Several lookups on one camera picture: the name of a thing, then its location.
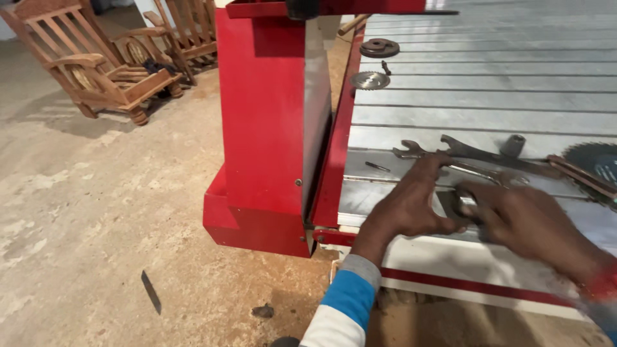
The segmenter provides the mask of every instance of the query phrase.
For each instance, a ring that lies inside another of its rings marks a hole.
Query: red metal column
[[[220,245],[309,257],[302,223],[304,22],[217,9],[225,165],[204,196]]]

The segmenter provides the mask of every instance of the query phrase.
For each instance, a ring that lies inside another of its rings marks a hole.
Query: striped sleeve
[[[379,269],[361,256],[350,254],[317,308],[303,347],[362,347],[368,317],[381,282]]]

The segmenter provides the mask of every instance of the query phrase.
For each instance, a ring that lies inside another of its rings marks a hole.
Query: metal table
[[[383,59],[392,71],[385,89],[358,90],[355,95],[338,211],[341,231],[357,232],[411,167],[413,161],[390,152],[401,148],[404,139],[434,151],[447,148],[439,141],[445,134],[497,153],[501,143],[518,133],[527,139],[521,155],[526,159],[560,154],[579,143],[617,143],[613,2],[427,3],[427,9],[440,8],[461,12],[373,15],[368,20],[364,41],[387,38],[398,42],[401,52]],[[381,59],[362,57],[360,62],[360,71],[382,71]],[[371,168],[366,161],[391,172]],[[461,180],[482,181],[454,170],[444,172],[438,190],[451,189]],[[531,186],[556,197],[594,243],[617,253],[617,214],[589,202],[570,182],[521,174]],[[436,199],[434,209],[443,213]],[[476,230],[446,239],[399,237],[384,267],[386,286],[580,318],[566,304],[541,295],[555,290],[547,284],[548,269],[480,242]]]

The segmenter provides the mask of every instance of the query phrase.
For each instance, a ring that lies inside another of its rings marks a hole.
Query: wooden stick
[[[368,17],[371,17],[370,14],[361,14],[358,15],[358,17],[354,18],[353,20],[345,23],[340,29],[339,29],[339,35],[343,36],[346,33],[349,32],[349,30],[355,28],[358,24],[360,24],[361,21],[367,19]]]

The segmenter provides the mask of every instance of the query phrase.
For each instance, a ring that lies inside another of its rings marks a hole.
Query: circular saw blade
[[[349,83],[361,90],[378,90],[390,84],[390,77],[381,72],[363,71],[351,76]]]
[[[581,143],[566,149],[563,158],[568,162],[617,185],[617,145],[611,143]],[[574,180],[590,198],[617,212],[617,203],[598,191]]]

